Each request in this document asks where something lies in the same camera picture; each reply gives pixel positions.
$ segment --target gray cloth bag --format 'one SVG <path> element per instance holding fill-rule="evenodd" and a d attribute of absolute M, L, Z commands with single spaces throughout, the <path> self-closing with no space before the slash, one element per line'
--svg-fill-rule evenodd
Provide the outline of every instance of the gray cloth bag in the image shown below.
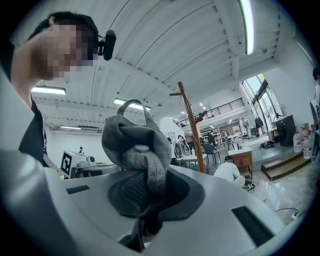
<path fill-rule="evenodd" d="M 124 117 L 131 104 L 142 106 L 145 125 L 139 126 Z M 127 100 L 116 115 L 105 119 L 101 143 L 113 163 L 126 170 L 146 171 L 146 185 L 151 194 L 164 196 L 171 145 L 140 100 Z"/>

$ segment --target bag handle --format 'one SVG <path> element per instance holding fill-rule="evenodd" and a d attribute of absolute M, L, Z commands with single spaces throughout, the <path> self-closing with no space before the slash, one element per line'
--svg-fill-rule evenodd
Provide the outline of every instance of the bag handle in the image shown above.
<path fill-rule="evenodd" d="M 152 116 L 150 115 L 150 113 L 148 112 L 148 110 L 146 109 L 145 105 L 137 98 L 131 98 L 128 99 L 126 102 L 124 102 L 117 110 L 116 114 L 123 116 L 124 112 L 126 111 L 126 109 L 131 105 L 131 104 L 138 104 L 141 105 L 143 108 L 143 112 L 144 112 L 144 117 L 145 117 L 145 123 L 149 124 L 149 123 L 154 123 L 154 119 L 152 118 Z"/>

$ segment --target wooden coat rack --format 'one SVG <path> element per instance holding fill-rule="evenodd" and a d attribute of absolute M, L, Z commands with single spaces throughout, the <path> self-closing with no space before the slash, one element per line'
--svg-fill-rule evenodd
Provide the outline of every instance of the wooden coat rack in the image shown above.
<path fill-rule="evenodd" d="M 185 106 L 185 110 L 187 112 L 187 115 L 188 115 L 188 118 L 189 118 L 189 122 L 190 122 L 190 127 L 191 127 L 191 132 L 192 132 L 192 139 L 194 141 L 196 158 L 197 158 L 198 166 L 199 166 L 199 172 L 205 173 L 204 158 L 203 158 L 203 155 L 202 155 L 202 149 L 201 149 L 201 144 L 200 144 L 200 139 L 199 139 L 199 134 L 198 134 L 198 130 L 197 130 L 196 124 L 199 123 L 200 120 L 207 114 L 207 111 L 205 110 L 199 116 L 199 118 L 195 119 L 194 114 L 193 114 L 193 112 L 191 110 L 191 105 L 190 105 L 190 102 L 188 100 L 188 96 L 186 94 L 184 85 L 182 84 L 182 82 L 178 82 L 178 86 L 179 86 L 180 92 L 170 93 L 170 96 L 182 96 L 183 103 L 184 103 L 184 106 Z"/>

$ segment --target fluorescent light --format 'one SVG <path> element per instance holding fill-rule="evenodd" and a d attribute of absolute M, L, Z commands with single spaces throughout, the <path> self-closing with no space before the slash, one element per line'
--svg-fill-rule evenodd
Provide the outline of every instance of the fluorescent light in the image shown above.
<path fill-rule="evenodd" d="M 53 86 L 36 86 L 31 90 L 32 93 L 59 94 L 66 95 L 66 89 Z"/>
<path fill-rule="evenodd" d="M 118 105 L 122 105 L 122 104 L 125 103 L 125 102 L 126 102 L 126 101 L 125 101 L 124 99 L 115 98 L 113 103 L 118 104 Z M 135 108 L 135 109 L 138 109 L 138 110 L 144 110 L 141 105 L 138 105 L 138 104 L 135 104 L 135 103 L 130 104 L 129 107 Z M 146 110 L 148 110 L 148 111 L 151 110 L 151 107 L 149 107 L 149 106 L 145 106 L 145 108 L 146 108 Z"/>
<path fill-rule="evenodd" d="M 240 7 L 244 21 L 245 53 L 250 55 L 254 52 L 255 41 L 254 18 L 250 0 L 240 0 Z"/>
<path fill-rule="evenodd" d="M 81 130 L 80 127 L 70 127 L 70 126 L 60 126 L 60 128 L 64 128 L 64 129 L 74 129 L 74 130 Z"/>

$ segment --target black railing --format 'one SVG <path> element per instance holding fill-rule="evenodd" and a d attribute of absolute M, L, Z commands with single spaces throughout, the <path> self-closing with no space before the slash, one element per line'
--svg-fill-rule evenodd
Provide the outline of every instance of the black railing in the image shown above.
<path fill-rule="evenodd" d="M 231 101 L 227 104 L 224 104 L 224 105 L 221 105 L 221 106 L 218 106 L 216 108 L 213 108 L 213 109 L 210 109 L 210 110 L 207 110 L 207 113 L 206 115 L 203 117 L 203 119 L 210 119 L 210 118 L 214 118 L 216 116 L 219 116 L 219 115 L 223 115 L 227 112 L 230 112 L 232 110 L 236 110 L 238 108 L 241 108 L 243 107 L 245 104 L 244 102 L 242 101 L 242 98 L 238 98 L 234 101 Z M 200 114 L 196 114 L 194 116 L 195 119 L 199 118 L 199 115 Z M 179 122 L 176 123 L 179 127 L 186 127 L 188 125 L 190 125 L 189 123 L 189 119 L 184 119 L 184 120 L 181 120 Z"/>

